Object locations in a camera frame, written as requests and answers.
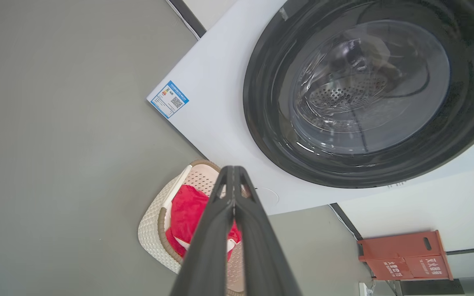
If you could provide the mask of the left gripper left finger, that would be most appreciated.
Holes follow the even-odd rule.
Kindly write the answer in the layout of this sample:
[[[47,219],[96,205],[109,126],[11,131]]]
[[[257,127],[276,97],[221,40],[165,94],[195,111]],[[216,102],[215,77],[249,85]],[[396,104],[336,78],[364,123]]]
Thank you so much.
[[[233,226],[232,166],[221,169],[170,296],[226,296],[226,242]]]

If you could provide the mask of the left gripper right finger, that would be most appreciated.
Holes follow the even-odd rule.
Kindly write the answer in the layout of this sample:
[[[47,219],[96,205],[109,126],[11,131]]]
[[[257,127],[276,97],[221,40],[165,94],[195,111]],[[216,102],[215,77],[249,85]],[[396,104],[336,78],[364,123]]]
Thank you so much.
[[[246,296],[302,296],[244,167],[235,166],[235,219],[243,235]]]

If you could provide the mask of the cream perforated laundry basket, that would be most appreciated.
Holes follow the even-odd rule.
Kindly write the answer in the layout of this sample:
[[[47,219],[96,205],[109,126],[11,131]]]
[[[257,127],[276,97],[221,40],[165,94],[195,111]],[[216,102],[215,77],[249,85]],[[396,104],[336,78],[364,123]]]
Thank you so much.
[[[172,243],[173,236],[166,235],[170,227],[172,200],[182,185],[192,186],[209,196],[220,170],[211,161],[193,161],[160,190],[139,223],[138,240],[143,249],[174,273],[179,273],[183,259],[173,246],[188,249],[189,243],[182,240]],[[226,296],[245,296],[242,243],[229,238],[227,250]]]

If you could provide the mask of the red garment with white trim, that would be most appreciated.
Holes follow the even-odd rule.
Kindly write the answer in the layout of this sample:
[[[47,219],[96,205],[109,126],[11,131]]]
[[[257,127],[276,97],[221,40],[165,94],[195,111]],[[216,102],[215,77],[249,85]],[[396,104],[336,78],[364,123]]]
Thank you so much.
[[[165,237],[180,258],[185,257],[209,197],[190,185],[182,185],[171,202]]]

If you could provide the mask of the round white filter cover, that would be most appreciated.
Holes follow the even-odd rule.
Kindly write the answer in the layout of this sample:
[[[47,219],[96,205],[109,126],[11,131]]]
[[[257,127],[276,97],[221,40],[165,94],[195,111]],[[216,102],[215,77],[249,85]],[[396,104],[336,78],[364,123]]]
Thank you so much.
[[[263,208],[273,207],[278,204],[279,196],[273,190],[265,187],[256,187],[255,191]]]

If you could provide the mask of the orange-red fire equipment box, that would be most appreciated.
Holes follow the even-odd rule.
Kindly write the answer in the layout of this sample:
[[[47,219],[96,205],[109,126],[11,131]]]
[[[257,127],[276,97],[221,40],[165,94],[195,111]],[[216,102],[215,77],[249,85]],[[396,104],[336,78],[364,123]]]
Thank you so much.
[[[454,280],[439,231],[358,240],[376,280]]]

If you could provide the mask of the white front-load washing machine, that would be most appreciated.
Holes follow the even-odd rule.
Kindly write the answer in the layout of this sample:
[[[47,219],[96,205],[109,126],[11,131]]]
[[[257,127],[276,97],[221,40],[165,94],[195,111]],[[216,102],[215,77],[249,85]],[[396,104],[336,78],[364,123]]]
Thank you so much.
[[[243,86],[254,47],[287,0],[238,0],[170,71],[153,92],[171,80],[189,99],[169,122],[205,157],[220,166],[243,166],[255,187],[279,196],[268,214],[288,213],[378,194],[394,185],[336,188],[301,180],[270,161],[258,148],[245,120]],[[474,144],[417,182],[474,169]]]

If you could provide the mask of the black round glass washer door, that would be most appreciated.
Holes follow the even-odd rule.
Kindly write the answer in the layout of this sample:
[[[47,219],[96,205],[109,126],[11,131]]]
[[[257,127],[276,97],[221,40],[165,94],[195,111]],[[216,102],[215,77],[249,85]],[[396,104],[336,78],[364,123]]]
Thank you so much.
[[[372,188],[474,144],[474,0],[287,0],[243,83],[258,148],[307,182]]]

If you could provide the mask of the blue energy label sticker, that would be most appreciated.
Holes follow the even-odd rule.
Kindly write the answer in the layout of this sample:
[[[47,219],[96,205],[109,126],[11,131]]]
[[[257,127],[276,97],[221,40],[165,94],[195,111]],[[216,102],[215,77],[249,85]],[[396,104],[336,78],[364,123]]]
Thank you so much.
[[[149,103],[166,119],[169,119],[189,103],[189,99],[170,80],[152,99],[149,99]]]

